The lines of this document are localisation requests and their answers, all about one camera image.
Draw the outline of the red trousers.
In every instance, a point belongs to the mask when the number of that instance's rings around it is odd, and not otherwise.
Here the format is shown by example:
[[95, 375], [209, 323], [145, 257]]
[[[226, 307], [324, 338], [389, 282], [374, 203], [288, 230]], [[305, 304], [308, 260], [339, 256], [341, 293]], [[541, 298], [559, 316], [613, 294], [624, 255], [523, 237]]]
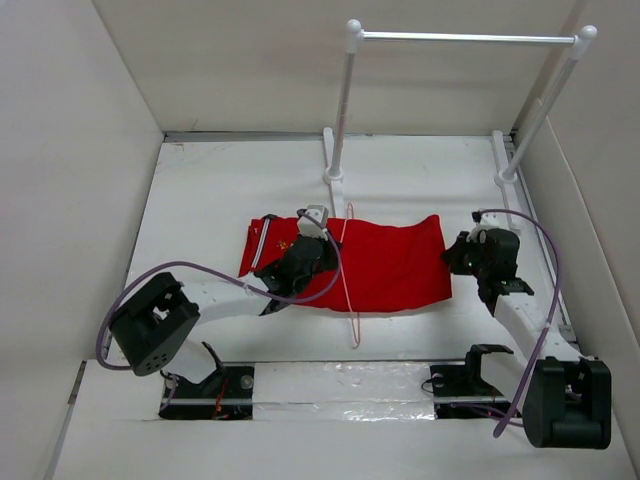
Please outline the red trousers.
[[[328, 220], [328, 228], [339, 243], [343, 222], [340, 218]], [[294, 217], [268, 215], [251, 220], [238, 276], [279, 259], [297, 234]], [[404, 227], [353, 219], [341, 244], [351, 302], [358, 313], [414, 310], [452, 297], [451, 275], [441, 259], [445, 243], [438, 215]], [[322, 297], [302, 305], [348, 312], [342, 280]]]

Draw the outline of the pink wire hanger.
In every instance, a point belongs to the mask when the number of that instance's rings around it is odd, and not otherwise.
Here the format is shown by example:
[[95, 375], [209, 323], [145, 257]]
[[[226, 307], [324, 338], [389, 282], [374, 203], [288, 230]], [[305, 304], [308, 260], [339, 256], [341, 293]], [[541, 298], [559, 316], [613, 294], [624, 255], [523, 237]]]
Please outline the pink wire hanger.
[[[346, 205], [345, 218], [344, 218], [342, 231], [341, 231], [341, 235], [340, 235], [340, 242], [341, 243], [344, 242], [344, 239], [345, 239], [345, 236], [346, 236], [348, 222], [350, 220], [353, 220], [354, 218], [355, 218], [354, 205], [351, 202], [348, 202], [347, 205]], [[346, 277], [346, 269], [345, 269], [345, 267], [342, 267], [341, 279], [342, 279], [343, 292], [344, 292], [344, 295], [345, 295], [345, 301], [346, 301], [346, 305], [347, 305], [347, 308], [348, 308], [349, 320], [350, 320], [350, 325], [351, 325], [352, 348], [353, 349], [358, 349], [360, 344], [361, 344], [361, 318], [360, 318], [360, 314], [358, 312], [356, 312], [354, 310], [353, 306], [352, 306], [351, 295], [350, 295], [350, 291], [349, 291], [349, 282], [348, 282], [347, 277]]]

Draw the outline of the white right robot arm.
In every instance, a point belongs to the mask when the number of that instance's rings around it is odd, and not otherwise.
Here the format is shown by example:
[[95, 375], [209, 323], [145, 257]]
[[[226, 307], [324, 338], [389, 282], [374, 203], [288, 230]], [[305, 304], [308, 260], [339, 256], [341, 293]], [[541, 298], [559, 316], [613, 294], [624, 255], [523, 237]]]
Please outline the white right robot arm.
[[536, 448], [604, 450], [611, 442], [611, 372], [572, 346], [552, 314], [542, 313], [517, 275], [519, 248], [515, 233], [481, 227], [460, 232], [442, 255], [451, 274], [476, 279], [481, 302], [517, 346], [472, 346], [462, 381], [476, 394], [498, 390]]

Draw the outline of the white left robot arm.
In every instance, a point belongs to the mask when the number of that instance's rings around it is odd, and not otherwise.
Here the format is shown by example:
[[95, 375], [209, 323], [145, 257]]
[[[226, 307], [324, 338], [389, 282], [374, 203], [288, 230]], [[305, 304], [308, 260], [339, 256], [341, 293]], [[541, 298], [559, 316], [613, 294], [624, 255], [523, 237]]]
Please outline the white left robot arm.
[[115, 300], [105, 316], [102, 334], [110, 334], [126, 360], [122, 368], [138, 377], [160, 373], [173, 382], [187, 382], [201, 396], [222, 387], [222, 362], [206, 342], [189, 340], [205, 323], [259, 318], [290, 305], [323, 297], [310, 286], [315, 277], [340, 277], [341, 245], [329, 232], [298, 235], [285, 253], [266, 267], [241, 278], [216, 272], [215, 281], [182, 283], [171, 273], [174, 262], [142, 274]]

